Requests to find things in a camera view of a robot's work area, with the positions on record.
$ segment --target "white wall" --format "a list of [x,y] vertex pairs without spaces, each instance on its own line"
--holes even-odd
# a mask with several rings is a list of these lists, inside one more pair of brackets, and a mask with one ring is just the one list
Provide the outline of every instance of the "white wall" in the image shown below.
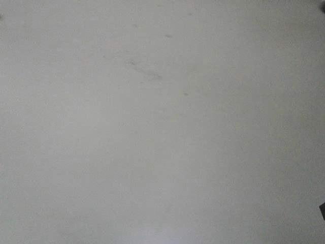
[[0,3],[0,243],[323,243],[318,1]]

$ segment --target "dark mark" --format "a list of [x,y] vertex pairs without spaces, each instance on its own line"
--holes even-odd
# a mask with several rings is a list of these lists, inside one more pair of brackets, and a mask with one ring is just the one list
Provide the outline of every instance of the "dark mark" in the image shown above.
[[325,13],[325,1],[321,1],[320,5],[319,5],[319,9]]

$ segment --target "black object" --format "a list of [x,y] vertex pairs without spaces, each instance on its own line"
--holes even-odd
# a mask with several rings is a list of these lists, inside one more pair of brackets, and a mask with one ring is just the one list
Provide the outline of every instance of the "black object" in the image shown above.
[[321,214],[323,215],[323,218],[325,220],[325,203],[323,203],[321,206],[319,206]]
[[320,5],[319,5],[319,9],[325,13],[325,1],[321,1]]

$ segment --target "ceiling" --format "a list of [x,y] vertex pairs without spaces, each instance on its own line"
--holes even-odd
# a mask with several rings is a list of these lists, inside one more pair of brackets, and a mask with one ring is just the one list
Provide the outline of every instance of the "ceiling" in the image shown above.
[[0,242],[323,243],[318,4],[1,0]]

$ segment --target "stain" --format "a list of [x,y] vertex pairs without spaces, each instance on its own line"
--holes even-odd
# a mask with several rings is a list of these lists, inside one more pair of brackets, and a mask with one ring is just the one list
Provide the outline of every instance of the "stain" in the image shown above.
[[156,81],[162,79],[162,75],[159,72],[141,65],[141,62],[135,61],[134,59],[128,60],[126,64],[130,65],[133,70],[141,73],[143,77],[148,79],[149,81]]

